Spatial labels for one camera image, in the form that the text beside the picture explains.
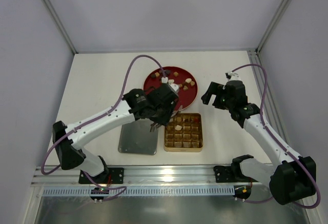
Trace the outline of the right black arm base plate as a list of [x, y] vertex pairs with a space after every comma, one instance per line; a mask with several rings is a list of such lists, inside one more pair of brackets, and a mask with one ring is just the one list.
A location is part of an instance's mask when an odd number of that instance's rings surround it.
[[213, 168], [216, 183], [234, 182], [235, 177], [231, 166], [217, 165]]

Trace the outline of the silver tin lid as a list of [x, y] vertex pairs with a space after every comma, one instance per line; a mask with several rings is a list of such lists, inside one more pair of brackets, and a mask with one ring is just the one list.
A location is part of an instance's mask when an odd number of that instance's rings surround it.
[[155, 155], [158, 131], [150, 131], [150, 120], [138, 120], [121, 127], [118, 144], [120, 153]]

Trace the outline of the silver metal tongs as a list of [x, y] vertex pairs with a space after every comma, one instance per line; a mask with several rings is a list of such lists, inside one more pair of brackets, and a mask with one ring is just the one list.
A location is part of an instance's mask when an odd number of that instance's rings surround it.
[[[181, 110], [182, 110], [182, 105], [180, 105], [179, 108], [176, 111], [173, 111], [172, 112], [169, 121], [172, 120], [174, 116], [176, 116], [177, 114], [179, 114]], [[162, 126], [161, 124], [158, 124], [158, 123], [153, 122], [150, 125], [150, 132], [154, 132], [155, 130], [157, 130], [161, 126]]]

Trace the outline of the red round plate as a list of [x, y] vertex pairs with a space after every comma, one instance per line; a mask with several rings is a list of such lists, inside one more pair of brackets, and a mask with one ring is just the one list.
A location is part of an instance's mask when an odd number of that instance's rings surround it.
[[[196, 99], [198, 86], [194, 76], [187, 70], [180, 67], [167, 66], [163, 67], [169, 83], [179, 86], [179, 101], [175, 111], [183, 110], [189, 107]], [[160, 68], [152, 71], [145, 79], [143, 89], [149, 92], [152, 88], [158, 88], [161, 85], [162, 71]]]

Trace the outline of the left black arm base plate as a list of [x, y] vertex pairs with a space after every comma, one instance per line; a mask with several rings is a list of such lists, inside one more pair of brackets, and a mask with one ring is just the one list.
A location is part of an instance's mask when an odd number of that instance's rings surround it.
[[113, 168], [109, 167], [108, 171], [104, 171], [101, 174], [91, 177], [92, 181], [84, 174], [83, 171], [80, 171], [79, 175], [79, 184], [92, 184], [93, 182], [97, 184], [123, 184], [124, 183], [124, 168]]

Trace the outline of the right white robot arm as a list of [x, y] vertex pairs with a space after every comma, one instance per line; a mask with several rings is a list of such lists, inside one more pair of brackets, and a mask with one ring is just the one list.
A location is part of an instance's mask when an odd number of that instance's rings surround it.
[[232, 120], [257, 141], [272, 163], [265, 165], [250, 155], [234, 158], [231, 167], [236, 177], [250, 177], [262, 183], [281, 205], [317, 192], [314, 160], [309, 156], [302, 157], [271, 130], [260, 108], [248, 102], [242, 81], [230, 80], [225, 85], [211, 82], [201, 97], [203, 104], [207, 105], [212, 96], [215, 96], [213, 106], [229, 111]]

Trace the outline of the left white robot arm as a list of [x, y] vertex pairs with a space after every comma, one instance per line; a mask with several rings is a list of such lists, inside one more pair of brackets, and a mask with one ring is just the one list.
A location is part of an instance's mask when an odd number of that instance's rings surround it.
[[166, 126], [175, 115], [178, 92], [179, 86], [176, 84], [162, 84], [149, 93], [142, 89], [133, 89], [124, 94], [118, 105], [108, 111], [74, 124], [56, 122], [53, 125], [52, 138], [59, 166], [62, 170], [84, 171], [91, 177], [107, 173], [104, 160], [84, 149], [85, 145], [116, 127], [140, 119], [152, 121], [152, 132], [160, 126]]

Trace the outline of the gold chocolate box tray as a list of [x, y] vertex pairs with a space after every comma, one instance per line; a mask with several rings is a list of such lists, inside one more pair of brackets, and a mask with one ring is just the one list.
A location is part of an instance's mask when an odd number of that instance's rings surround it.
[[179, 113], [165, 127], [164, 150], [167, 152], [200, 152], [203, 149], [202, 121], [199, 113]]

